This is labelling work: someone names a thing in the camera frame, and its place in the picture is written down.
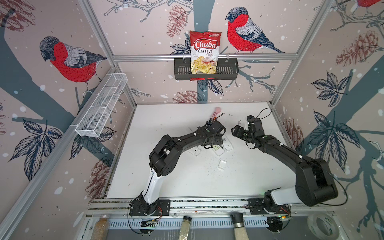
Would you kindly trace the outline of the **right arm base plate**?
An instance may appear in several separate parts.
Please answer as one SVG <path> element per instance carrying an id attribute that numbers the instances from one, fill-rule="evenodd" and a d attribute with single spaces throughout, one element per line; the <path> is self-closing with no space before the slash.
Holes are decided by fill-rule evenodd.
<path id="1" fill-rule="evenodd" d="M 251 215 L 290 215 L 291 209 L 289 205 L 277 205 L 273 200 L 267 198 L 253 198 L 247 199 L 247 209 L 250 210 Z"/>

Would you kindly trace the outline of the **white remote control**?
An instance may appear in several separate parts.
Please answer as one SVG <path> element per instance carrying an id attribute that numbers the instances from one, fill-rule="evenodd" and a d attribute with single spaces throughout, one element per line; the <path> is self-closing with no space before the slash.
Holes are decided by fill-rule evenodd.
<path id="1" fill-rule="evenodd" d="M 228 140 L 227 137 L 223 137 L 223 146 L 229 152 L 234 149 L 232 143 Z"/>
<path id="2" fill-rule="evenodd" d="M 225 153 L 225 150 L 224 148 L 222 148 L 221 146 L 219 145 L 216 145 L 216 146 L 213 146 L 212 147 L 212 151 L 217 155 L 217 156 L 221 156 Z"/>

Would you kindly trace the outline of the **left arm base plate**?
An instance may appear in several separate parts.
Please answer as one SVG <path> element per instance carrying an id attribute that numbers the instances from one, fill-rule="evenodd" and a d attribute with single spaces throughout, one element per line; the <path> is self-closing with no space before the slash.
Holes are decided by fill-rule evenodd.
<path id="1" fill-rule="evenodd" d="M 152 204 L 148 204 L 144 199 L 134 199 L 131 202 L 129 216 L 144 217 L 144 216 L 168 216 L 170 214 L 171 201 L 157 200 Z"/>

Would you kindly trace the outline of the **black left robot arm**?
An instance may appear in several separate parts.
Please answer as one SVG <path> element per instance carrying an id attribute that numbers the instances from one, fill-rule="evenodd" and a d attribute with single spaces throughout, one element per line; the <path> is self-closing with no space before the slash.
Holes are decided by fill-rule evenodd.
<path id="1" fill-rule="evenodd" d="M 149 180 L 138 196 L 141 207 L 144 209 L 156 207 L 163 178 L 175 169 L 182 153 L 198 146 L 205 149 L 221 147 L 225 133 L 226 128 L 223 124 L 217 120 L 209 120 L 187 135 L 180 137 L 164 135 L 149 155 Z"/>

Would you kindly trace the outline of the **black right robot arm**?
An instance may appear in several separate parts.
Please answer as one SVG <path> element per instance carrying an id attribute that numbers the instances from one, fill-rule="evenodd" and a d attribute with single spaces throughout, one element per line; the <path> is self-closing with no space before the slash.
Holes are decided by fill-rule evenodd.
<path id="1" fill-rule="evenodd" d="M 335 199 L 339 193 L 328 162 L 301 155 L 281 143 L 272 135 L 266 135 L 262 120 L 249 115 L 248 128 L 235 126 L 231 129 L 234 137 L 251 149 L 258 149 L 279 160 L 296 174 L 295 185 L 291 188 L 277 188 L 265 192 L 263 204 L 267 211 L 282 205 L 304 204 L 308 207 Z"/>

